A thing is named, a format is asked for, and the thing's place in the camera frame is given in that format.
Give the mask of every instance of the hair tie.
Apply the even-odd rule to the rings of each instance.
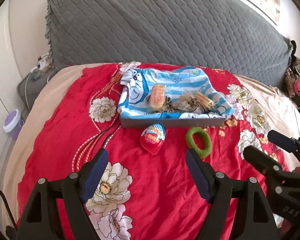
[[[202,141],[204,141],[204,149],[200,149],[194,142],[193,140],[193,135],[197,133],[200,138],[202,139]],[[199,155],[200,158],[206,158],[209,156],[210,152],[211,152],[211,147],[212,147],[212,143],[211,143],[211,139],[209,134],[202,128],[200,127],[192,127],[188,130],[188,132],[186,133],[186,142],[189,148],[193,148],[196,153]]]

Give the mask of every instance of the gray headboard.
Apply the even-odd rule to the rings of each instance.
[[[198,65],[280,86],[290,40],[239,0],[48,0],[57,68],[140,61]]]

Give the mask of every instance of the cartoon character print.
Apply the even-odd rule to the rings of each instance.
[[[138,104],[149,94],[149,87],[141,69],[128,70],[121,78],[121,84],[125,87],[119,100],[119,107],[127,107],[129,103]]]

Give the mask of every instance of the floral bedsheet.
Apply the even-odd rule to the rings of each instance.
[[[20,215],[38,178],[64,178],[104,147],[109,151],[109,163],[93,198],[86,204],[100,238],[195,239],[209,205],[200,198],[186,166],[188,129],[167,128],[162,148],[157,155],[151,155],[140,146],[143,129],[120,126],[117,106],[123,88],[119,84],[121,72],[136,67],[168,71],[179,68],[132,62],[84,69],[37,136],[18,184]],[[254,176],[266,190],[264,177],[243,159],[242,153],[253,145],[286,169],[283,152],[268,142],[268,117],[234,75],[219,69],[202,70],[235,109],[222,126],[205,128],[213,145],[205,161],[232,179]],[[58,207],[66,238],[74,239],[61,201]],[[231,232],[235,208],[233,200],[224,239]]]

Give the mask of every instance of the purple bucket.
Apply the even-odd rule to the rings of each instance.
[[[18,109],[15,109],[6,118],[3,130],[16,140],[24,123],[25,121],[23,120],[21,112]]]

